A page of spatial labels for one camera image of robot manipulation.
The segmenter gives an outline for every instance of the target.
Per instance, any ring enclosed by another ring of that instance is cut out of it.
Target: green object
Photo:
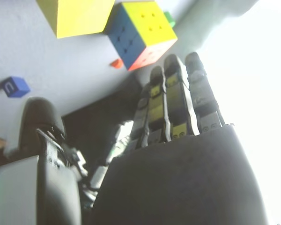
[[[173,28],[173,27],[176,25],[176,22],[175,22],[175,20],[173,19],[173,17],[170,15],[169,12],[165,12],[164,15],[165,15],[165,17],[167,18],[167,20],[168,20],[170,26]]]

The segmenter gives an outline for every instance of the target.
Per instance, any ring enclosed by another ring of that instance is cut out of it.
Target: bright white light
[[[281,0],[261,0],[198,51],[224,119],[237,132],[270,224],[281,225]]]

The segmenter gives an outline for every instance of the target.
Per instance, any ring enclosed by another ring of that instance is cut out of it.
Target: toy
[[[6,79],[2,87],[9,98],[21,98],[30,92],[30,88],[25,80],[15,76]]]
[[[117,59],[111,63],[111,66],[115,67],[116,69],[120,69],[120,68],[122,68],[123,64],[124,63],[121,59]]]
[[[176,25],[175,20],[173,19],[173,17],[171,16],[171,14],[169,12],[165,12],[164,13],[165,17],[167,18],[170,26],[173,28]]]
[[[121,3],[107,34],[129,71],[155,63],[177,41],[154,1]]]
[[[115,0],[37,0],[57,38],[102,32]]]

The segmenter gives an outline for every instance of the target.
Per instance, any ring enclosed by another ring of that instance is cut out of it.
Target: dot on cube
[[[155,63],[177,41],[154,1],[121,3],[107,34],[129,71]]]
[[[37,0],[57,38],[102,32],[115,0]]]
[[[12,76],[6,79],[2,87],[9,98],[21,98],[30,92],[30,88],[21,77]]]

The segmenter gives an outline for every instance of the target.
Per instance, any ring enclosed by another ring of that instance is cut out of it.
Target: small orange cone
[[[115,67],[116,69],[120,69],[123,66],[123,61],[121,59],[117,59],[111,63],[111,66]]]

